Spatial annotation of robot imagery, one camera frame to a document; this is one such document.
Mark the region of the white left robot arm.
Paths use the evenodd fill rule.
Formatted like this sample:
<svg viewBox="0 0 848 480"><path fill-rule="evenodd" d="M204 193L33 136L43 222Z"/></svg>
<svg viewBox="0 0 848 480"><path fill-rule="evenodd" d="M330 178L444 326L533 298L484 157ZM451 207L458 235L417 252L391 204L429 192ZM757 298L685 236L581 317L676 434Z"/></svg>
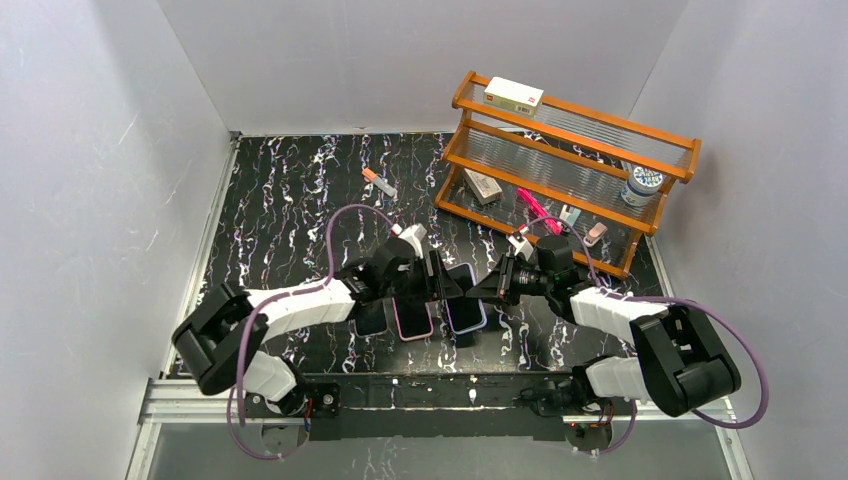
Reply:
<svg viewBox="0 0 848 480"><path fill-rule="evenodd" d="M424 319L402 306L447 302L465 290L451 278L440 254L419 253L393 237L372 255L344 264L329 280L273 290L221 284L179 324L171 343L202 394L230 390L241 405L248 394L285 413L305 407L308 389L294 364L263 351L263 344L291 331L355 321L365 334L379 317L403 326Z"/></svg>

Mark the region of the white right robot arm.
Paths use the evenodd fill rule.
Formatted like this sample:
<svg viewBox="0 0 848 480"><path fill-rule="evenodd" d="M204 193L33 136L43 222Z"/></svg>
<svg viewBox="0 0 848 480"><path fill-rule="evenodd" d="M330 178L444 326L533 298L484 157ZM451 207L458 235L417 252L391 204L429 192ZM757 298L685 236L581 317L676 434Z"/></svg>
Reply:
<svg viewBox="0 0 848 480"><path fill-rule="evenodd" d="M494 305L542 297L559 318L634 348L629 358L601 356L572 367L569 379L547 381L524 399L581 408L607 398L654 403L677 417L736 392L738 367L707 316L679 301L615 296L579 272L568 240L548 235L530 244L510 239L509 253L465 295Z"/></svg>

